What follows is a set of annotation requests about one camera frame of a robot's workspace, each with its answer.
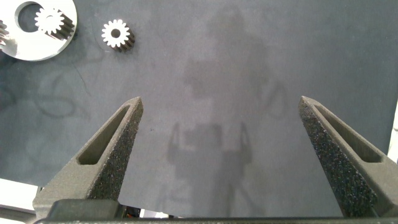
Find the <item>ring gear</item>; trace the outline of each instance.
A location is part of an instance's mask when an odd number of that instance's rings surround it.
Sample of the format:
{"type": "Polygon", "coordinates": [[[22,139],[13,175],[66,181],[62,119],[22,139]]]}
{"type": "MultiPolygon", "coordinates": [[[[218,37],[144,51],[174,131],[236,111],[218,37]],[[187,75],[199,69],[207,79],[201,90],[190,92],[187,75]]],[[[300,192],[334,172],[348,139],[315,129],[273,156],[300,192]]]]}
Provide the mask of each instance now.
{"type": "Polygon", "coordinates": [[[72,20],[69,19],[63,12],[56,9],[40,9],[36,13],[36,26],[39,31],[57,38],[59,40],[66,40],[72,36],[72,20]]]}
{"type": "Polygon", "coordinates": [[[133,48],[136,38],[131,29],[121,19],[104,25],[102,37],[113,50],[126,52],[133,48]]]}

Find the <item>white gear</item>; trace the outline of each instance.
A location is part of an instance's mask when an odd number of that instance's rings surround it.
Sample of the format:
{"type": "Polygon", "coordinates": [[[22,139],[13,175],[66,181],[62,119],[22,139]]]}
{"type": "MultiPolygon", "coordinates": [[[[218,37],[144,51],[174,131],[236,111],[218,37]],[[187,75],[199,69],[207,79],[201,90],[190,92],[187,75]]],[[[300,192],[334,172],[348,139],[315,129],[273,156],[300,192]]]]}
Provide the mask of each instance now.
{"type": "Polygon", "coordinates": [[[5,41],[6,41],[7,35],[8,35],[6,28],[7,28],[7,26],[4,23],[2,23],[2,21],[0,21],[0,50],[1,50],[2,46],[6,45],[5,41]]]}
{"type": "Polygon", "coordinates": [[[72,20],[63,12],[54,8],[40,9],[40,12],[36,13],[36,16],[36,26],[39,28],[39,31],[60,40],[68,39],[72,36],[74,25],[72,24],[72,20]]]}
{"type": "Polygon", "coordinates": [[[118,52],[125,52],[133,48],[135,36],[131,29],[121,19],[109,21],[104,25],[102,37],[104,42],[118,52]]]}

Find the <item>metal gear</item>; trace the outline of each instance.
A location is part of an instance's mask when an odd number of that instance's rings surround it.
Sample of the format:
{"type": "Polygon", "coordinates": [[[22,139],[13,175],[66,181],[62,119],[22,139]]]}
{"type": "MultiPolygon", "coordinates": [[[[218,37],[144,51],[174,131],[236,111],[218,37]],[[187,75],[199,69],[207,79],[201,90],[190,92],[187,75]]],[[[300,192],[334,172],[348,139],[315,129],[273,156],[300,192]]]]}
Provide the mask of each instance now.
{"type": "Polygon", "coordinates": [[[0,50],[2,49],[2,46],[6,45],[6,37],[8,35],[6,28],[7,26],[2,21],[0,21],[0,50]]]}
{"type": "Polygon", "coordinates": [[[113,50],[126,52],[133,48],[136,38],[131,29],[121,19],[109,21],[104,25],[102,37],[113,50]]]}
{"type": "Polygon", "coordinates": [[[40,9],[36,16],[36,26],[39,31],[59,40],[66,40],[72,36],[74,28],[72,20],[60,10],[40,9]]]}

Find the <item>scratch mark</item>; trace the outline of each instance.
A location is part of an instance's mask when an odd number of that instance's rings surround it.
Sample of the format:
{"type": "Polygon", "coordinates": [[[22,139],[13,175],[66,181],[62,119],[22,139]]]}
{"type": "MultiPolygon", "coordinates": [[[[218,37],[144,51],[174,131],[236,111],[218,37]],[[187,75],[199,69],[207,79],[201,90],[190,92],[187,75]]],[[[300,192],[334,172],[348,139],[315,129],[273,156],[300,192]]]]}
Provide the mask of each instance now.
{"type": "Polygon", "coordinates": [[[86,93],[87,93],[89,96],[92,96],[92,95],[90,94],[90,92],[88,91],[88,89],[87,89],[86,81],[83,79],[81,73],[80,73],[79,70],[76,68],[76,65],[73,64],[73,67],[76,69],[77,74],[79,74],[79,77],[80,77],[80,79],[81,79],[81,81],[83,82],[83,85],[84,85],[84,87],[85,87],[86,93]]]}

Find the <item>gear teeth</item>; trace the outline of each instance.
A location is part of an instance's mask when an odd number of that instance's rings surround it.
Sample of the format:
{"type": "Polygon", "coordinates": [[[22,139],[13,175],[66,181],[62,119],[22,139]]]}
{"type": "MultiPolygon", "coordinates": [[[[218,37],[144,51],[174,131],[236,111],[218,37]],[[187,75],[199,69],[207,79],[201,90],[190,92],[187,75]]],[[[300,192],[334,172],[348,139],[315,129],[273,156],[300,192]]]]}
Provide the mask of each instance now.
{"type": "Polygon", "coordinates": [[[62,11],[40,9],[36,15],[36,26],[45,34],[59,40],[66,40],[72,36],[73,21],[62,11]]]}
{"type": "Polygon", "coordinates": [[[121,19],[114,19],[104,25],[103,35],[104,42],[113,50],[118,52],[126,52],[134,47],[136,38],[131,29],[121,19]],[[114,37],[113,31],[118,30],[119,36],[114,37]]]}
{"type": "Polygon", "coordinates": [[[3,46],[6,45],[6,39],[8,35],[8,31],[6,30],[7,26],[0,21],[0,50],[3,46]]]}

